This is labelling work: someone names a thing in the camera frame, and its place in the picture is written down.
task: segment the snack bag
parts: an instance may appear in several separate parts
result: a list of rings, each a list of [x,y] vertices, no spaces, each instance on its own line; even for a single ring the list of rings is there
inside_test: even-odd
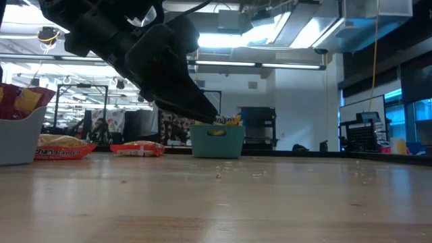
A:
[[[48,105],[54,95],[47,88],[0,84],[0,119],[24,119],[35,109]]]
[[[41,134],[34,159],[82,159],[95,148],[95,144],[87,144],[71,136]]]
[[[195,125],[210,125],[210,124],[204,124],[200,121],[195,121]],[[215,121],[213,122],[213,125],[224,125],[224,126],[241,126],[242,125],[242,115],[237,114],[233,117],[224,117],[222,115],[217,115],[215,117]]]
[[[242,120],[242,116],[240,114],[234,117],[224,117],[221,115],[217,115],[214,124],[225,125],[225,126],[239,126],[241,120]]]
[[[156,142],[136,141],[123,145],[111,145],[111,151],[118,155],[159,157],[165,152],[165,146]]]

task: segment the glass window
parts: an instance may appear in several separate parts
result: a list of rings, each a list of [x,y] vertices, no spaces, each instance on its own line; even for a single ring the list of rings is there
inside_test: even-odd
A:
[[[385,118],[391,120],[387,129],[389,138],[405,138],[405,109],[402,104],[402,89],[385,94]]]
[[[424,121],[432,119],[432,99],[425,99],[416,102],[416,120]]]
[[[393,107],[387,107],[385,110],[385,116],[390,119],[389,138],[405,138],[406,139],[406,128],[405,128],[405,110],[404,105],[395,105]]]

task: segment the chip bag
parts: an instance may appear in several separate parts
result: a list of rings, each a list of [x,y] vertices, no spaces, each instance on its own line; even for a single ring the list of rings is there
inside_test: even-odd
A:
[[[118,155],[159,157],[165,152],[165,146],[156,142],[136,141],[123,145],[111,145],[111,151]]]
[[[96,148],[71,136],[41,134],[36,160],[82,159]]]
[[[0,119],[24,119],[35,109],[48,105],[54,95],[47,88],[0,84]]]

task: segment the black equipment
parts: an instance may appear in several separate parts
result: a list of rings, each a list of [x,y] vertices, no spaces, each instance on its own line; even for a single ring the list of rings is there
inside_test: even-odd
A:
[[[307,152],[309,151],[309,149],[307,149],[305,146],[300,145],[300,144],[295,144],[292,147],[293,152]]]
[[[186,54],[198,49],[199,33],[186,15],[164,23],[162,0],[39,0],[44,17],[68,29],[65,50],[80,57],[90,51],[139,86],[140,96],[166,111],[213,123],[217,110],[188,73]],[[151,7],[155,19],[143,27]]]
[[[276,111],[270,107],[242,107],[246,137],[243,149],[273,150],[277,146]]]
[[[355,121],[346,121],[340,124],[346,129],[346,138],[341,137],[341,147],[347,152],[379,152],[378,133],[385,135],[386,131],[380,131],[381,118],[378,112],[362,112],[356,114]]]

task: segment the table surface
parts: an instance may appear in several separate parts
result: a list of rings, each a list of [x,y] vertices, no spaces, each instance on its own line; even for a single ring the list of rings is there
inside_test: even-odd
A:
[[[94,153],[0,167],[0,195],[2,243],[432,242],[430,167]]]

